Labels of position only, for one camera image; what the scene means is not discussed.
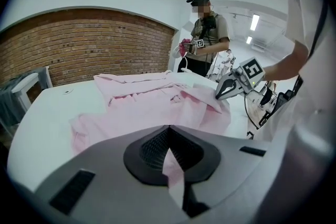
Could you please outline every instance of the man's arm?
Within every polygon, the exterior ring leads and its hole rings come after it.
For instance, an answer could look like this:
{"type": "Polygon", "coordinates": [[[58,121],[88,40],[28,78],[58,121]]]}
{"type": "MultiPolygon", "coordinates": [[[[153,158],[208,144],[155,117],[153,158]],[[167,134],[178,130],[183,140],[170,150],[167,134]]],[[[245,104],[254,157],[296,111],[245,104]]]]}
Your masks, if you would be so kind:
{"type": "Polygon", "coordinates": [[[221,52],[224,50],[229,49],[229,38],[228,37],[223,37],[219,40],[219,43],[212,45],[212,46],[207,46],[205,48],[198,48],[197,49],[197,55],[202,55],[202,54],[213,54],[216,52],[221,52]]]}
{"type": "Polygon", "coordinates": [[[280,62],[273,66],[265,67],[264,80],[286,80],[299,74],[308,57],[307,47],[295,41],[294,50],[280,62]]]}

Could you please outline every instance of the black pants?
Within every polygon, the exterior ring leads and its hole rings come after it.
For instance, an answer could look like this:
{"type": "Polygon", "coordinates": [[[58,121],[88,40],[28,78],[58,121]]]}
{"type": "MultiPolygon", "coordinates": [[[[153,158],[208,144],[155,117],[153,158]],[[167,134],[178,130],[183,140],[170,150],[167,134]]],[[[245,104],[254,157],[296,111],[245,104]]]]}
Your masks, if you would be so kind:
{"type": "Polygon", "coordinates": [[[260,104],[261,105],[267,104],[271,100],[271,98],[272,98],[272,91],[267,87],[266,93],[262,98],[260,104]]]}
{"type": "MultiPolygon", "coordinates": [[[[180,64],[178,65],[178,70],[177,72],[183,72],[181,70],[181,68],[185,68],[186,66],[186,61],[185,58],[183,58],[180,62],[180,64]]],[[[209,69],[210,69],[211,63],[210,62],[203,62],[203,61],[198,61],[198,60],[194,60],[191,58],[188,58],[188,66],[187,69],[193,71],[194,73],[205,77],[206,74],[208,73],[209,69]]]]}

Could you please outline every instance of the man wearing black cap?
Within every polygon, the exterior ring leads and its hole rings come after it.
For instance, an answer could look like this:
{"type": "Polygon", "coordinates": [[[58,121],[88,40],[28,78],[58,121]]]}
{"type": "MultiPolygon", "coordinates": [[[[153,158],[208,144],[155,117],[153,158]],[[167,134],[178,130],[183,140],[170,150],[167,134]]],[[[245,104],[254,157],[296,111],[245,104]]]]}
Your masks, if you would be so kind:
{"type": "MultiPolygon", "coordinates": [[[[222,15],[211,11],[210,0],[187,0],[187,3],[191,3],[192,12],[197,12],[199,17],[191,32],[193,37],[191,43],[194,45],[187,49],[187,68],[205,77],[214,56],[220,51],[229,49],[227,23],[222,15]],[[198,40],[203,40],[201,42],[203,47],[197,46],[198,40]]],[[[186,60],[183,58],[178,66],[178,72],[182,72],[181,68],[185,67],[186,60]]]]}

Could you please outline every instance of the pink fabric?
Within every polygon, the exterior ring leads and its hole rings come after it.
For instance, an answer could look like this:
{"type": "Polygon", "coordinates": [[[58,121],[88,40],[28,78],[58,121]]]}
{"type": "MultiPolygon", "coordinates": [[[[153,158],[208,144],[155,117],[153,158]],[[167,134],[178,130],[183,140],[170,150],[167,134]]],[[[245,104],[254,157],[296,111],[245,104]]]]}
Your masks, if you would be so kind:
{"type": "MultiPolygon", "coordinates": [[[[100,141],[159,125],[182,125],[222,135],[230,123],[229,108],[214,98],[215,90],[189,88],[166,73],[132,76],[101,74],[94,77],[107,105],[104,114],[81,114],[70,121],[75,154],[100,141]]],[[[170,186],[181,180],[176,160],[164,174],[170,186]]]]}
{"type": "Polygon", "coordinates": [[[187,52],[186,51],[186,49],[185,49],[185,47],[184,47],[184,45],[183,45],[183,43],[190,43],[191,42],[191,40],[190,39],[186,39],[186,38],[184,38],[183,40],[182,40],[182,42],[179,44],[179,49],[180,49],[180,54],[181,54],[181,57],[184,57],[185,56],[185,53],[187,52]]]}

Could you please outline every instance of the white table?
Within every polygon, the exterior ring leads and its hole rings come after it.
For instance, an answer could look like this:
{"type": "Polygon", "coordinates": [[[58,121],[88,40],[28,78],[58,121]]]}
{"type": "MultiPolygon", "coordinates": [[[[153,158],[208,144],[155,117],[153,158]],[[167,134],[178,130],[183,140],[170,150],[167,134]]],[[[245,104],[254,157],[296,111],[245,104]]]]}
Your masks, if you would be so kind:
{"type": "MultiPolygon", "coordinates": [[[[194,83],[217,87],[216,82],[194,73],[171,75],[191,87],[194,83]]],[[[228,102],[232,122],[223,134],[246,138],[244,99],[237,96],[228,102]]],[[[14,136],[7,164],[10,177],[35,191],[50,173],[73,157],[69,120],[80,113],[105,111],[102,94],[94,81],[44,90],[25,114],[14,136]]]]}

